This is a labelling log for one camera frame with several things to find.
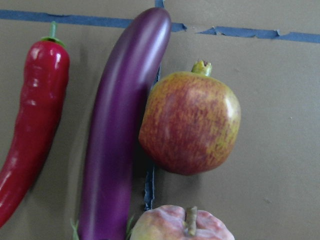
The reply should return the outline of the red chili pepper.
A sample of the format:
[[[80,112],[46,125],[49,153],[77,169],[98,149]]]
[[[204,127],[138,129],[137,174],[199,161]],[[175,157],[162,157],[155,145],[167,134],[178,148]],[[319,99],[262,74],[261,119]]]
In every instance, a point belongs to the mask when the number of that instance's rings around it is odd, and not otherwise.
[[[70,57],[56,31],[53,21],[49,35],[35,42],[25,59],[13,138],[0,171],[1,226],[36,181],[61,120]]]

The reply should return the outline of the pink-yellow peach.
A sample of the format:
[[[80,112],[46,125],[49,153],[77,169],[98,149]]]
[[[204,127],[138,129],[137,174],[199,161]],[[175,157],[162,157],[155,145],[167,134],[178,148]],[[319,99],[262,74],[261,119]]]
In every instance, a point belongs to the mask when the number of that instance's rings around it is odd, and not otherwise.
[[[233,240],[226,225],[197,207],[162,205],[145,211],[131,230],[131,240]]]

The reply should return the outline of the red-yellow pomegranate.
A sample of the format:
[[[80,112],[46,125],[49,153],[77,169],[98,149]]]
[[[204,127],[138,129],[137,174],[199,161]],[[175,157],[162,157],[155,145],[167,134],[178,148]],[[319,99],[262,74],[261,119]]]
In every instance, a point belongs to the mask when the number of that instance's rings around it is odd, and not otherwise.
[[[160,168],[191,176],[219,167],[240,128],[241,107],[233,91],[211,77],[210,62],[171,73],[152,88],[138,140]]]

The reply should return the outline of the purple eggplant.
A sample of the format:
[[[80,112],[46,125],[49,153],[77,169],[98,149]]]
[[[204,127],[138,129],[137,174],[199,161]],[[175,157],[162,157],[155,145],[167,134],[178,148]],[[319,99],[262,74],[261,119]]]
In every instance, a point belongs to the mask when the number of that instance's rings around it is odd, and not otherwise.
[[[108,57],[91,115],[75,230],[79,240],[126,237],[139,129],[171,25],[165,9],[145,10]]]

